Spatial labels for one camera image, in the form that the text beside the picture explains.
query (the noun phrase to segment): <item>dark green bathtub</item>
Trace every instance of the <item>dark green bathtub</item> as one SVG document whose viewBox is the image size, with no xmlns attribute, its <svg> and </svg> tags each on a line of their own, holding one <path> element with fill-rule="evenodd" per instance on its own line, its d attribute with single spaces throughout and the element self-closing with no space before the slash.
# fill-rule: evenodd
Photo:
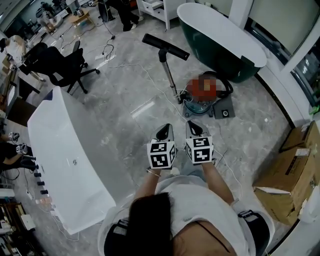
<svg viewBox="0 0 320 256">
<path fill-rule="evenodd" d="M 177 13 L 196 58 L 229 81 L 243 82 L 266 65 L 262 48 L 218 11 L 185 3 Z"/>
</svg>

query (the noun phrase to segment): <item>white bathtub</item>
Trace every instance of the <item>white bathtub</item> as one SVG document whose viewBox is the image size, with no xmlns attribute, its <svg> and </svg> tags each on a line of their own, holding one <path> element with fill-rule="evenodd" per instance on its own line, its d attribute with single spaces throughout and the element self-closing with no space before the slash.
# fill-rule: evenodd
<svg viewBox="0 0 320 256">
<path fill-rule="evenodd" d="M 101 145 L 84 105 L 58 86 L 47 98 L 29 119 L 28 133 L 44 189 L 72 235 L 102 221 L 135 188 L 115 150 Z"/>
</svg>

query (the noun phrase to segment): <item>cardboard box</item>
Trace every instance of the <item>cardboard box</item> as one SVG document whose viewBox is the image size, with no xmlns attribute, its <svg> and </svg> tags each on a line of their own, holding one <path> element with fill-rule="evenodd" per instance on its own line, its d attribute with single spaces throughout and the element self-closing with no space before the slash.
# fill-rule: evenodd
<svg viewBox="0 0 320 256">
<path fill-rule="evenodd" d="M 292 226 L 314 187 L 315 160 L 309 148 L 280 153 L 253 184 L 254 193 L 275 220 Z"/>
<path fill-rule="evenodd" d="M 292 149 L 294 147 L 302 147 L 311 149 L 316 170 L 314 172 L 314 182 L 320 183 L 320 133 L 315 121 L 306 123 L 302 126 L 294 128 L 289 133 L 283 143 L 280 152 Z"/>
</svg>

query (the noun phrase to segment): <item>white t-shirt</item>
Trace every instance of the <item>white t-shirt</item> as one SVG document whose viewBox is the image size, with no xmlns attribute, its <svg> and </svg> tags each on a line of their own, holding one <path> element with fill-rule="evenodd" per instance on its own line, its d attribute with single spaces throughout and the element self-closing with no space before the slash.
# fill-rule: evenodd
<svg viewBox="0 0 320 256">
<path fill-rule="evenodd" d="M 168 192 L 173 200 L 171 208 L 172 235 L 176 236 L 187 224 L 207 221 L 216 227 L 231 244 L 238 256 L 249 256 L 249 247 L 236 212 L 218 195 L 208 189 L 197 176 L 179 175 L 165 179 L 156 187 L 156 194 Z M 99 231 L 99 253 L 110 227 L 129 216 L 130 204 L 110 209 Z"/>
<path fill-rule="evenodd" d="M 14 35 L 10 37 L 10 44 L 5 47 L 5 50 L 8 54 L 12 56 L 14 59 L 14 62 L 19 67 L 22 65 L 22 57 L 21 53 L 23 52 L 23 47 L 17 43 L 17 37 L 18 35 Z"/>
</svg>

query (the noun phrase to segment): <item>dark hair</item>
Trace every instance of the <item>dark hair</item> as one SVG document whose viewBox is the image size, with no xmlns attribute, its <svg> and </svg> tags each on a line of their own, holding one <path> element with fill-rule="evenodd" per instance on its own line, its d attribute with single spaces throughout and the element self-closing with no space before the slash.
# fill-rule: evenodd
<svg viewBox="0 0 320 256">
<path fill-rule="evenodd" d="M 127 254 L 172 256 L 171 201 L 168 193 L 141 197 L 129 212 Z"/>
<path fill-rule="evenodd" d="M 6 48 L 6 39 L 5 39 L 5 38 L 2 38 L 2 39 L 0 40 L 0 52 L 2 53 L 5 48 Z"/>
</svg>

